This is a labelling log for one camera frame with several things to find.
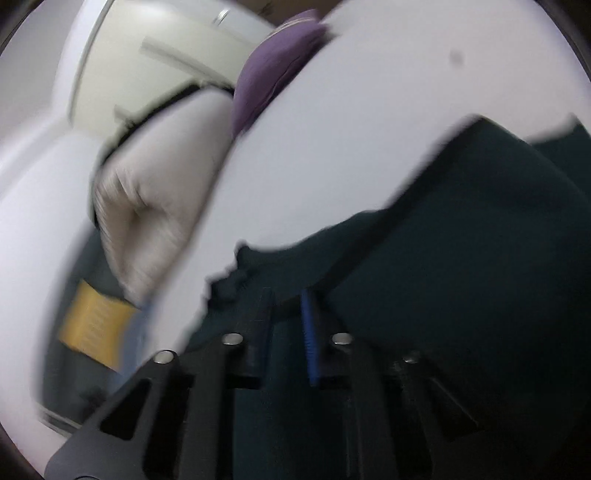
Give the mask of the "white bed sheet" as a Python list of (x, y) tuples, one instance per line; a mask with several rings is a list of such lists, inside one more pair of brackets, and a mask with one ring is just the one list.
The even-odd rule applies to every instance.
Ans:
[(590, 10), (570, 1), (346, 1), (332, 40), (236, 141), (160, 292), (179, 350), (235, 245), (294, 244), (381, 208), (472, 115), (529, 139), (590, 120)]

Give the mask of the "rolled beige duvet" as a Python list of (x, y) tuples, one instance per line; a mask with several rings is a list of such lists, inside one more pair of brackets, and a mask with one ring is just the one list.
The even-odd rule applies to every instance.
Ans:
[(232, 97), (205, 89), (139, 128), (95, 174), (92, 207), (125, 298), (143, 304), (190, 242), (231, 146)]

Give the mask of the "white wardrobe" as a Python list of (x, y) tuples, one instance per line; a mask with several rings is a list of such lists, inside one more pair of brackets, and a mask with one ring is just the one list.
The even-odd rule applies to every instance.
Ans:
[(108, 1), (82, 53), (71, 122), (106, 138), (188, 83), (235, 85), (271, 30), (233, 1)]

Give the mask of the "grey upholstered headboard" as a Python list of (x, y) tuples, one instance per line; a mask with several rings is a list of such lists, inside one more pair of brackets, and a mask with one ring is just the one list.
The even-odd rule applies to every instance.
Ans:
[(65, 279), (44, 360), (41, 406), (78, 425), (139, 368), (152, 302), (130, 303), (91, 229)]

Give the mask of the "blue pillow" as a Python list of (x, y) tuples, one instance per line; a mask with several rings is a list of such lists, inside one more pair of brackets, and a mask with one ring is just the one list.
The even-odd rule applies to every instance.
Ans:
[(131, 376), (141, 364), (143, 352), (148, 340), (153, 303), (147, 302), (131, 317), (125, 327), (120, 347), (120, 365), (118, 373), (121, 377)]

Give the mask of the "purple cushion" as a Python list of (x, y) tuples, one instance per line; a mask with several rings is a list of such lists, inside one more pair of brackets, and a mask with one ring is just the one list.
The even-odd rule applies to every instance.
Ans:
[(322, 48), (328, 28), (318, 11), (310, 9), (288, 18), (252, 51), (235, 83), (231, 110), (232, 135), (259, 118)]

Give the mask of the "dark green knit sweater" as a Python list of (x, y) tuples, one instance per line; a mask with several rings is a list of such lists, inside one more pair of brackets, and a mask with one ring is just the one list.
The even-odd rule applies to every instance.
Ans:
[(529, 144), (480, 118), (387, 209), (293, 247), (242, 245), (188, 348), (276, 298), (270, 370), (235, 400), (238, 479), (339, 479), (337, 408), (308, 383), (302, 290), (370, 347), (383, 479), (590, 475), (590, 136)]

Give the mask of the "yellow patterned cushion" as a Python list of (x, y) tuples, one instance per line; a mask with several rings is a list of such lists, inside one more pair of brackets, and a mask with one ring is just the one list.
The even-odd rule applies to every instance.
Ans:
[(58, 340), (70, 350), (118, 371), (123, 332), (136, 311), (126, 301), (101, 294), (81, 281), (59, 328)]

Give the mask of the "black garment on duvet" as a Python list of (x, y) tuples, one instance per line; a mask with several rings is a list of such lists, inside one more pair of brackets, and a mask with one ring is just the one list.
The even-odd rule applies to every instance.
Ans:
[(132, 118), (130, 120), (126, 120), (123, 124), (123, 127), (119, 130), (119, 132), (115, 135), (114, 139), (110, 142), (109, 146), (104, 151), (102, 158), (100, 160), (99, 165), (104, 165), (109, 158), (120, 148), (122, 147), (129, 138), (144, 124), (146, 124), (149, 120), (153, 117), (157, 116), (161, 112), (171, 108), (181, 100), (184, 100), (188, 97), (191, 97), (197, 94), (201, 90), (205, 89), (216, 89), (221, 90), (226, 93), (230, 97), (235, 94), (235, 89), (233, 89), (228, 84), (217, 84), (217, 83), (204, 83), (204, 84), (197, 84), (197, 83), (188, 83), (184, 85), (182, 88), (179, 88), (173, 91), (170, 95), (166, 96), (163, 100), (159, 100), (153, 107), (150, 107), (145, 113), (139, 115), (138, 117)]

